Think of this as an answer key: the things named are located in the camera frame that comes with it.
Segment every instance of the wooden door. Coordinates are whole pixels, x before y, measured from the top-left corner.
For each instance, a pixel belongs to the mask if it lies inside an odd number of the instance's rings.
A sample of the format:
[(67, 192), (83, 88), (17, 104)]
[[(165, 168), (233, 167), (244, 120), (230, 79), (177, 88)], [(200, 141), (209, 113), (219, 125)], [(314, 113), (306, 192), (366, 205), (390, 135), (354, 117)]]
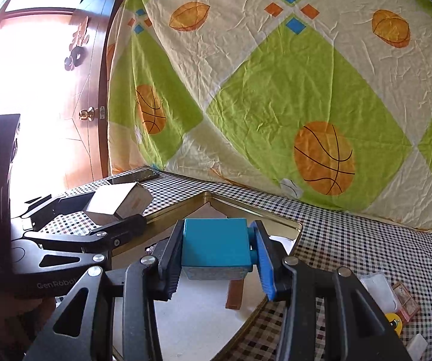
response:
[(73, 32), (77, 32), (87, 18), (86, 32), (79, 34), (82, 40), (87, 39), (80, 49), (82, 62), (67, 72), (71, 75), (71, 93), (60, 110), (64, 142), (61, 155), (66, 158), (65, 179), (69, 189), (108, 175), (106, 41), (122, 2), (83, 0), (69, 23)]

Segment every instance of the checkered tablecloth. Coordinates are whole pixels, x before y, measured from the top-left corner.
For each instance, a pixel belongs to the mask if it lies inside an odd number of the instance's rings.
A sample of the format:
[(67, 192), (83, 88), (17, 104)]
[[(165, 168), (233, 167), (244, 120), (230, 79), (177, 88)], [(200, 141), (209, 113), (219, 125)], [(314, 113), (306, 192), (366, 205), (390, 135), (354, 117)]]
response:
[[(100, 180), (68, 191), (77, 195), (107, 184)], [(432, 357), (432, 234), (420, 233), (351, 214), (317, 208), (288, 198), (260, 193), (225, 183), (199, 181), (161, 172), (159, 178), (143, 182), (154, 196), (144, 214), (153, 213), (172, 203), (212, 191), (255, 205), (303, 224), (303, 234), (296, 255), (308, 265), (323, 270), (349, 267), (356, 275), (381, 271), (394, 284), (401, 281), (421, 306), (421, 311), (403, 328), (406, 344), (421, 333), (428, 341), (424, 361)], [(82, 212), (60, 216), (42, 231), (87, 234), (97, 228)], [(316, 300), (315, 359), (322, 359), (325, 340), (324, 305)], [(230, 361), (274, 359), (283, 317), (282, 303), (268, 302), (254, 324), (233, 350)]]

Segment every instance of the gold door handle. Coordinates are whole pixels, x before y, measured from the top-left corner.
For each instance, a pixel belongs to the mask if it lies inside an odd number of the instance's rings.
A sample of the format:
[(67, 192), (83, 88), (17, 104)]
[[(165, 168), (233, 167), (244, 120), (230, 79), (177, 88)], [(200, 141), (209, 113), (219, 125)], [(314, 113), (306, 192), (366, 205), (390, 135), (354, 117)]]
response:
[(92, 121), (94, 119), (94, 108), (93, 107), (89, 107), (88, 110), (81, 110), (79, 111), (79, 119), (81, 121)]

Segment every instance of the orange diamond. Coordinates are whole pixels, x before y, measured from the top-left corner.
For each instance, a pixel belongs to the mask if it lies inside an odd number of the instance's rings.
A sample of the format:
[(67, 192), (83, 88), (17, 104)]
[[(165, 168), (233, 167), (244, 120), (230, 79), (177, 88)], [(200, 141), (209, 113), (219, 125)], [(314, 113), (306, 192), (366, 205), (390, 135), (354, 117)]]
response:
[(281, 8), (279, 5), (275, 3), (271, 3), (265, 8), (265, 11), (269, 13), (272, 17), (276, 17), (281, 12), (283, 12), (283, 8)]
[(319, 15), (319, 11), (315, 7), (309, 4), (301, 8), (301, 12), (307, 15), (310, 19), (314, 19), (316, 16)]

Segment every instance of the silver bolt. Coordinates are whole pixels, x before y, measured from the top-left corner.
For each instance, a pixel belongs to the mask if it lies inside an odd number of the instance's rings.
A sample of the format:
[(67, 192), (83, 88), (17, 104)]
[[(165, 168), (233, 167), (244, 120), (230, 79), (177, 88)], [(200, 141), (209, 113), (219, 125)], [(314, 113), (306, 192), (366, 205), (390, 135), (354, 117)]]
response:
[(156, 258), (152, 255), (146, 255), (141, 258), (141, 263), (145, 266), (150, 266), (156, 261)]
[(94, 257), (93, 257), (93, 261), (94, 262), (97, 262), (97, 263), (99, 263), (99, 262), (102, 262), (103, 260), (105, 260), (106, 258), (104, 257), (104, 255), (101, 255), (101, 254), (96, 254), (96, 255), (94, 255)]
[(100, 266), (91, 266), (89, 269), (88, 269), (88, 274), (91, 276), (91, 277), (97, 277), (99, 274), (101, 274), (102, 273), (102, 268), (100, 267)]
[(351, 270), (348, 269), (347, 267), (340, 267), (338, 269), (338, 274), (343, 277), (349, 277), (352, 273)]
[(296, 266), (300, 262), (297, 257), (286, 257), (283, 260), (289, 266)]

